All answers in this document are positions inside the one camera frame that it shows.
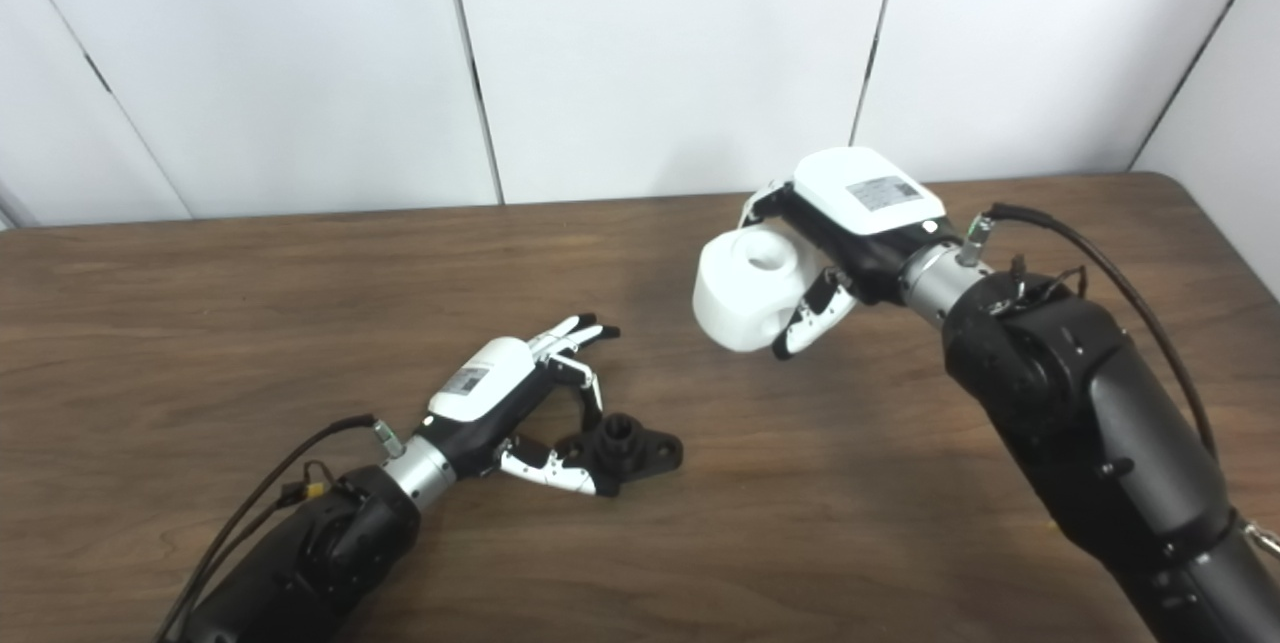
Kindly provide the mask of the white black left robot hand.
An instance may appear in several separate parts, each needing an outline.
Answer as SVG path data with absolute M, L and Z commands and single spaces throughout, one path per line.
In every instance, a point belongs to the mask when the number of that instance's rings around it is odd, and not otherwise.
M 388 473 L 422 505 L 447 487 L 500 470 L 562 491 L 613 497 L 617 487 L 571 464 L 566 452 L 527 441 L 518 427 L 559 387 L 579 395 L 579 430 L 591 434 L 604 419 L 598 374 L 581 361 L 584 348 L 616 339 L 620 328 L 593 314 L 566 318 L 530 339 L 498 337 L 485 343 L 428 401 L 404 448 L 403 464 Z

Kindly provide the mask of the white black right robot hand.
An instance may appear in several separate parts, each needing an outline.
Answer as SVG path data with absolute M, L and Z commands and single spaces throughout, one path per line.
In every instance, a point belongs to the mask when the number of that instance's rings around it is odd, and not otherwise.
M 803 352 L 859 304 L 905 306 L 909 263 L 959 241 L 942 200 L 867 147 L 805 156 L 787 181 L 748 199 L 739 228 L 772 218 L 829 260 L 774 338 L 778 360 Z

